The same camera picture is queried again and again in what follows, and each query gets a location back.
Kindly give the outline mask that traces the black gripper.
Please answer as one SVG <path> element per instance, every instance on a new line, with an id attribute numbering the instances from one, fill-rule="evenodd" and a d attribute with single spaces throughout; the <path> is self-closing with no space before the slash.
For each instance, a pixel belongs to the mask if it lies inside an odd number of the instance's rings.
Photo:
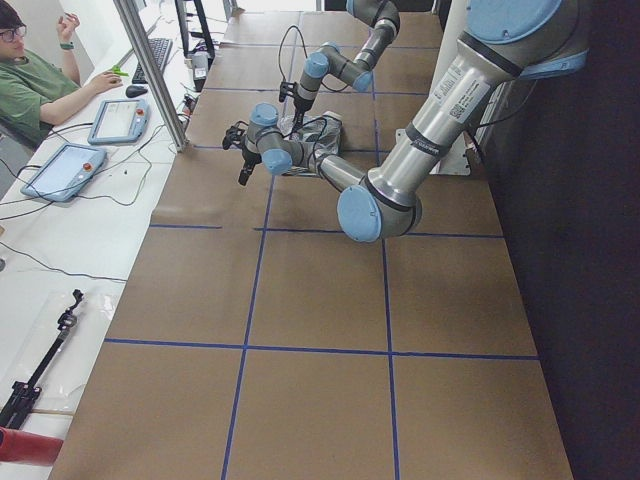
<path id="1" fill-rule="evenodd" d="M 295 115 L 293 117 L 290 134 L 300 130 L 303 124 L 303 116 L 314 104 L 314 80 L 307 79 L 300 82 L 282 81 L 279 87 L 279 101 L 283 103 L 286 97 L 294 100 Z"/>
<path id="2" fill-rule="evenodd" d="M 222 140 L 222 148 L 224 150 L 229 150 L 232 146 L 241 150 L 244 163 L 239 173 L 238 183 L 241 186 L 246 186 L 255 166 L 262 162 L 261 155 L 252 150 L 249 146 L 246 130 L 237 124 L 230 126 L 226 130 Z"/>

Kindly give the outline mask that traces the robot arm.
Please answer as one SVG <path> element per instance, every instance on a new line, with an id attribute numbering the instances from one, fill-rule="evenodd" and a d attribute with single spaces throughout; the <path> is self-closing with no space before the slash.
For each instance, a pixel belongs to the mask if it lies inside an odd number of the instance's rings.
<path id="1" fill-rule="evenodd" d="M 371 29 L 370 35 L 354 60 L 345 57 L 335 43 L 325 42 L 306 58 L 298 82 L 281 82 L 279 101 L 287 96 L 294 100 L 292 133 L 302 128 L 327 75 L 357 92 L 366 92 L 373 81 L 373 69 L 400 31 L 399 11 L 392 1 L 348 0 L 346 10 Z"/>
<path id="2" fill-rule="evenodd" d="M 247 122 L 229 127 L 222 145 L 237 147 L 246 183 L 263 164 L 273 175 L 303 170 L 340 193 L 343 232 L 373 242 L 409 232 L 422 214 L 417 189 L 501 84 L 581 69 L 588 53 L 588 1 L 471 1 L 457 53 L 384 162 L 360 171 L 315 142 L 287 138 L 278 112 L 256 105 Z"/>

